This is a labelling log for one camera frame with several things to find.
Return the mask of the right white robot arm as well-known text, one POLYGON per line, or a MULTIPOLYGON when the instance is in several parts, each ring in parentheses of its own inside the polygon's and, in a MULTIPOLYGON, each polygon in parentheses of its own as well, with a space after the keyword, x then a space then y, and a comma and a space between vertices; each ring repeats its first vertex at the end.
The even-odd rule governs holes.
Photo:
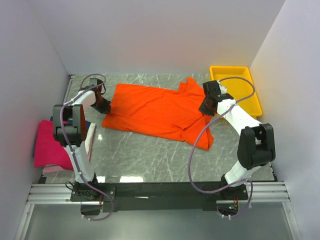
POLYGON ((255 94, 254 85, 243 77, 237 77, 251 86, 252 93, 236 100, 227 93, 227 88, 221 85, 222 81, 230 79, 226 77, 203 83, 204 100, 199 107, 199 111, 205 115, 223 117, 239 135, 237 162, 222 176, 226 183, 219 187, 221 197, 226 200, 237 194, 237 186, 242 184, 241 181, 248 180, 255 171, 276 158, 272 125, 261 123, 240 106, 240 102, 255 94))

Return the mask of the orange t shirt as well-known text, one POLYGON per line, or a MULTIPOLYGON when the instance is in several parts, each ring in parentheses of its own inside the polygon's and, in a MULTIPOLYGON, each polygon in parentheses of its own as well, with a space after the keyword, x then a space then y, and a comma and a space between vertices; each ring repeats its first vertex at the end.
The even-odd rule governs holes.
POLYGON ((199 111, 204 97, 203 89, 191 77, 180 82, 177 90, 119 83, 111 101, 111 112, 101 125, 186 142, 207 151, 214 137, 209 129, 199 135, 211 121, 211 116, 199 111))

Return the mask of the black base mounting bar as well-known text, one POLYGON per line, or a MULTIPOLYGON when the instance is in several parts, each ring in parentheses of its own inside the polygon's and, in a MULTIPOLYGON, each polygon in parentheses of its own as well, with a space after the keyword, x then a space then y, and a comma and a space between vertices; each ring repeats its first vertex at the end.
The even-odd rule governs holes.
POLYGON ((246 186, 229 187, 214 194, 196 191, 189 182, 98 183, 101 196, 83 183, 76 183, 70 201, 97 204, 104 213, 118 211, 192 210, 216 211, 219 201, 247 200, 246 186))

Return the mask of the folded navy t shirt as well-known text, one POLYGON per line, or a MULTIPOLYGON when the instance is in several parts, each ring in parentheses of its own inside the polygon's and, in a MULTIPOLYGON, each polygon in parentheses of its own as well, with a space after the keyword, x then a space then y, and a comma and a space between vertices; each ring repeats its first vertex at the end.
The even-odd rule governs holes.
MULTIPOLYGON (((73 121, 72 121, 71 119, 70 119, 70 120, 67 120, 66 122, 67 122, 68 124, 72 124, 72 123, 73 123, 73 121)), ((90 125, 91 125, 91 122, 86 121, 86 125, 87 125, 87 127, 89 128, 90 125)))

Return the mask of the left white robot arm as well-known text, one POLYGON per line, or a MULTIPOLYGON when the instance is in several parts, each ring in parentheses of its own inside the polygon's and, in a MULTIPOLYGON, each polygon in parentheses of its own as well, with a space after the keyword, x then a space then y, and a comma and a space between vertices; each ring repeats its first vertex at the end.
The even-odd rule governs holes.
POLYGON ((102 74, 86 76, 75 97, 64 104, 54 105, 52 109, 53 138, 67 152, 75 173, 75 181, 86 184, 82 195, 88 201, 99 197, 100 188, 95 185, 96 174, 89 162, 85 146, 88 135, 85 112, 89 108, 103 115, 111 112, 111 102, 103 97, 106 80, 102 74))

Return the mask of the folded magenta t shirt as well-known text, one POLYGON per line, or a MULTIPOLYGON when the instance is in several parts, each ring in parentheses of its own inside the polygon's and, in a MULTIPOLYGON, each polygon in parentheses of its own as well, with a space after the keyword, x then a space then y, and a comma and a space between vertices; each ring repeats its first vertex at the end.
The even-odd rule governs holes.
POLYGON ((64 170, 73 170, 68 153, 53 136, 53 122, 42 120, 38 124, 34 150, 34 167, 59 166, 64 170))

